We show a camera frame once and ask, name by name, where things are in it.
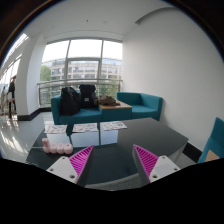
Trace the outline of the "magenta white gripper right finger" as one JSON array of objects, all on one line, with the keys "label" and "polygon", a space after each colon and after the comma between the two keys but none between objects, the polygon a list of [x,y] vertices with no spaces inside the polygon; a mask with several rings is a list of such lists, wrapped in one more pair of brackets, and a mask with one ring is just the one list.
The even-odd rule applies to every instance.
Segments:
[{"label": "magenta white gripper right finger", "polygon": [[133,145],[132,154],[142,183],[155,182],[180,170],[167,156],[157,156],[138,145]]}]

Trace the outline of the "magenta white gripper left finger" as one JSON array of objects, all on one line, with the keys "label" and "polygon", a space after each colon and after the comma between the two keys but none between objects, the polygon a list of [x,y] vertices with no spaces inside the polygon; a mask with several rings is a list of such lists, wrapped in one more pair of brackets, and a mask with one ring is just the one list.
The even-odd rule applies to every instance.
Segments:
[{"label": "magenta white gripper left finger", "polygon": [[85,184],[92,163],[93,148],[91,145],[70,157],[61,156],[47,171],[74,184]]}]

